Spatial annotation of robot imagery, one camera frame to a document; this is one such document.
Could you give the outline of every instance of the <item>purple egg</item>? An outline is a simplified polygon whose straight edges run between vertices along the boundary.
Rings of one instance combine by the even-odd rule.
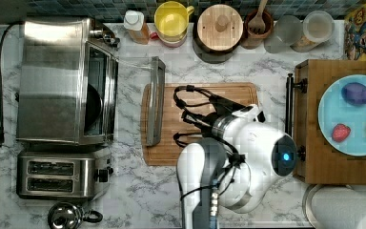
[[[341,89],[346,102],[360,106],[366,104],[366,87],[360,83],[349,83]]]

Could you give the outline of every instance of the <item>tile backsplash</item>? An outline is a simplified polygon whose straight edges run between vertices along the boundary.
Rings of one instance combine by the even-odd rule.
[[[84,15],[102,22],[123,22],[127,10],[139,10],[153,22],[153,15],[165,0],[26,0],[38,15]],[[191,20],[209,6],[227,4],[235,8],[243,17],[257,9],[260,0],[175,0],[184,6],[194,6]],[[357,9],[366,0],[270,0],[266,9],[274,19],[282,15],[294,15],[302,19],[314,10],[325,10],[334,19],[341,19]]]

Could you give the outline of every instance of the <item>wooden lid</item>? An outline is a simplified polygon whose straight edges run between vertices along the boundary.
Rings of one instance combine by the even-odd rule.
[[[239,13],[230,6],[214,5],[201,13],[197,33],[201,42],[215,51],[226,51],[239,42],[243,32],[243,21]]]

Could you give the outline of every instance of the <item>stainless steel toaster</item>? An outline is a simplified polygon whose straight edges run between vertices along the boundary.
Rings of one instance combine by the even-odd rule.
[[[18,155],[16,193],[20,198],[92,200],[109,189],[112,173],[108,148],[34,147]]]

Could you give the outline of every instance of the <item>toaster slot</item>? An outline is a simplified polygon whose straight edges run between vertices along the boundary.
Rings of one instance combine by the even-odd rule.
[[[32,175],[72,176],[73,163],[30,161],[28,173]]]
[[[29,191],[72,192],[71,179],[28,178]]]

